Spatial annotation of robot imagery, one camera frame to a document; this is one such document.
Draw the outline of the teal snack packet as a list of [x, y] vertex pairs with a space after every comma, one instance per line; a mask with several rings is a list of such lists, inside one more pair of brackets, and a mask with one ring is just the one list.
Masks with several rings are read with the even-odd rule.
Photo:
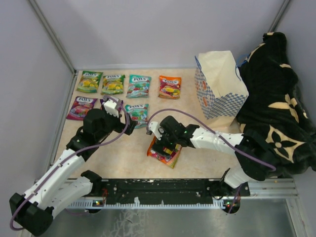
[[148, 108], [149, 104], [140, 104], [140, 105], [126, 105], [125, 110], [133, 121], [136, 121], [137, 124], [135, 128], [142, 128], [148, 124]]
[[141, 75], [129, 75], [127, 98], [148, 97], [151, 77]]

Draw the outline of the purple snack packet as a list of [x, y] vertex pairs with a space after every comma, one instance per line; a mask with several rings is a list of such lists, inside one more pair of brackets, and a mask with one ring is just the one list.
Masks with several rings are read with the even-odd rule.
[[96, 101], [96, 98], [77, 96], [66, 116], [66, 119], [83, 120], [87, 113], [93, 109]]
[[101, 106], [104, 106], [104, 104], [106, 104], [108, 101], [110, 101], [111, 103], [115, 104], [116, 109], [120, 112], [121, 111], [121, 106], [123, 105], [123, 100], [120, 100], [116, 97], [111, 97], [111, 98], [103, 98], [100, 99], [100, 103]]

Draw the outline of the orange snack packet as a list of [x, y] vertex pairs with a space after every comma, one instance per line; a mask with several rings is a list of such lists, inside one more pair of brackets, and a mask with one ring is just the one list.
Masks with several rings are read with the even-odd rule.
[[179, 144], [176, 144], [173, 150], [162, 146], [159, 144], [159, 140], [154, 137], [147, 150], [147, 156], [153, 157], [173, 169], [180, 156], [181, 150], [182, 146]]
[[181, 77], [159, 76], [158, 96], [165, 99], [179, 99], [181, 94]]

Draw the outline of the green snack packet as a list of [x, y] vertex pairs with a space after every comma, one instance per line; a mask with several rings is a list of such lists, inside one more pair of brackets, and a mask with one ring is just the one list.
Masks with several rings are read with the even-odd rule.
[[77, 91], [83, 93], [97, 93], [102, 75], [102, 72], [83, 71], [77, 86]]
[[103, 76], [102, 95], [123, 94], [125, 75], [105, 75]]

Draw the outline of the blue checkered paper bag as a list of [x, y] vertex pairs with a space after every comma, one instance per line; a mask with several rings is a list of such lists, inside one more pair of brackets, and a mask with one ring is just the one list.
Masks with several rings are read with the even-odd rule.
[[195, 57], [195, 86], [206, 124], [228, 127], [246, 102], [249, 92], [231, 51], [209, 51]]

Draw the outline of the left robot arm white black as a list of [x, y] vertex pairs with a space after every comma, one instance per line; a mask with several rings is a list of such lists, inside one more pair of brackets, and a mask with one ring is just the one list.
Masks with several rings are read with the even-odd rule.
[[132, 133], [136, 122], [127, 112], [123, 115], [125, 123], [120, 121], [120, 113], [112, 115], [105, 109], [92, 109], [87, 113], [83, 125], [56, 163], [22, 195], [15, 193], [10, 198], [12, 230], [26, 229], [38, 237], [46, 232], [55, 217], [69, 204], [84, 195], [97, 196], [102, 192], [101, 177], [92, 171], [84, 172], [63, 190], [61, 186], [99, 147], [112, 143], [107, 142], [106, 138], [113, 131], [119, 136]]

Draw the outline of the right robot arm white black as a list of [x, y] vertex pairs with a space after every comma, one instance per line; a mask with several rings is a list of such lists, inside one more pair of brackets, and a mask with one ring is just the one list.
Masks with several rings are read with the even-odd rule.
[[238, 165], [229, 168], [221, 178], [221, 191], [230, 196], [249, 181], [264, 181], [276, 170], [274, 151], [256, 132], [223, 133], [199, 125], [184, 126], [174, 117], [149, 123], [147, 133], [154, 135], [149, 151], [170, 161], [184, 147], [209, 149], [234, 156]]

